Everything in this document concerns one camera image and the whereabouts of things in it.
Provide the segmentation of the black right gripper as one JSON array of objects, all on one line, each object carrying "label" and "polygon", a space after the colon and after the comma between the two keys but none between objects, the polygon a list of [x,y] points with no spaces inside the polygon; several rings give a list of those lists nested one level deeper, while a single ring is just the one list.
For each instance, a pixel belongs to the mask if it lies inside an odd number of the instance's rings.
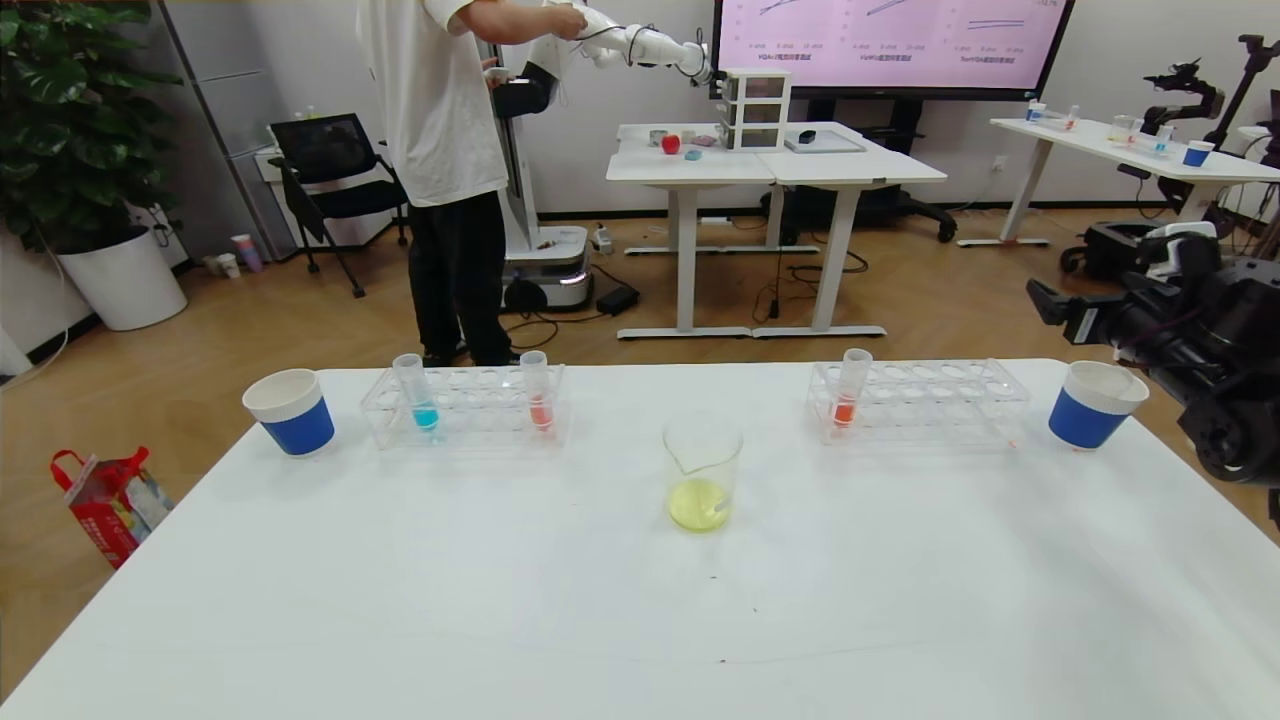
[{"label": "black right gripper", "polygon": [[1069,299],[1034,278],[1025,283],[1025,292],[1043,324],[1062,325],[1070,345],[1110,347],[1117,363],[1152,363],[1158,352],[1149,346],[1181,320],[1161,315],[1132,295]]}]

